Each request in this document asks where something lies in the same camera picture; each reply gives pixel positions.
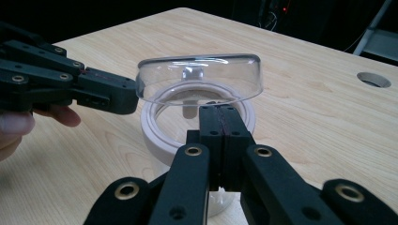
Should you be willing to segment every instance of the human hand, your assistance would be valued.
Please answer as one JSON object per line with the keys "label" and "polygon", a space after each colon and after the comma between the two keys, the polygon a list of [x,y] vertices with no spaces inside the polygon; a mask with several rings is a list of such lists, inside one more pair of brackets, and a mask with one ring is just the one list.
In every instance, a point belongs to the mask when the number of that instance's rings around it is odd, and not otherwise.
{"label": "human hand", "polygon": [[[34,110],[35,113],[49,116],[59,123],[76,127],[80,124],[79,115],[68,106],[51,105],[48,111]],[[0,161],[11,156],[22,140],[35,126],[30,112],[0,112]]]}

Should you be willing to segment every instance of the clear plastic container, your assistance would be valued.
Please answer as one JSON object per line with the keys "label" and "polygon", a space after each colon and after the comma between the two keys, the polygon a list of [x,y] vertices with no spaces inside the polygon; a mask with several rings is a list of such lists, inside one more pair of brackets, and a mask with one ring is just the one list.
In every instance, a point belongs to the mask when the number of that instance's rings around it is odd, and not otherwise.
{"label": "clear plastic container", "polygon": [[[154,175],[170,169],[189,129],[199,129],[201,105],[233,105],[253,133],[255,114],[248,98],[263,90],[260,59],[252,54],[199,55],[144,60],[139,64],[137,95],[146,100],[141,113],[145,145]],[[235,193],[211,191],[209,217],[223,211]]]}

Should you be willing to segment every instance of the light wood tabletop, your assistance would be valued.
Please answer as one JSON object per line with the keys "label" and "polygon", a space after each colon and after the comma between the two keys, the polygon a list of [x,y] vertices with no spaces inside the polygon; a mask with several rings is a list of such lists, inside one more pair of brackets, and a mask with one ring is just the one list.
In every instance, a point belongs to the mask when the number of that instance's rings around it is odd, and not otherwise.
{"label": "light wood tabletop", "polygon": [[[137,64],[148,58],[256,54],[265,86],[251,99],[256,142],[279,150],[309,184],[321,188],[330,179],[352,180],[398,212],[398,67],[188,8],[56,45],[87,67],[132,79]],[[377,74],[390,86],[371,86],[359,73],[379,82]],[[82,117],[74,128],[35,115],[35,129],[0,162],[0,223],[83,224],[115,180],[153,180],[140,127],[143,104],[129,115],[73,104]],[[238,195],[208,221],[245,223]]]}

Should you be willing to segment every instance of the transparent plastic lid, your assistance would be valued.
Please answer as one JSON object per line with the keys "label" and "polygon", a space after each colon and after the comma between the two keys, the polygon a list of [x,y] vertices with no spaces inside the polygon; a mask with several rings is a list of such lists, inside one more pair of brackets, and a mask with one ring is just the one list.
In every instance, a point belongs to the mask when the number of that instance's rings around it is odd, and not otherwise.
{"label": "transparent plastic lid", "polygon": [[260,58],[254,54],[210,54],[143,60],[137,96],[164,105],[229,104],[263,91]]}

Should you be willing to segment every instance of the dark background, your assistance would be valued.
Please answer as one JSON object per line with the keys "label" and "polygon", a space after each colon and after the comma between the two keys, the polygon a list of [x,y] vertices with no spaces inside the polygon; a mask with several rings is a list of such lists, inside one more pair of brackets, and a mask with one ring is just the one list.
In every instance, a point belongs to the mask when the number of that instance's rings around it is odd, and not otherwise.
{"label": "dark background", "polygon": [[[48,42],[55,43],[168,9],[186,7],[352,53],[383,2],[384,0],[2,0],[0,20],[40,34]],[[397,5],[397,1],[391,4],[380,28],[398,32]],[[287,13],[283,12],[283,6],[288,6]],[[273,15],[278,17],[276,24],[270,23]]]}

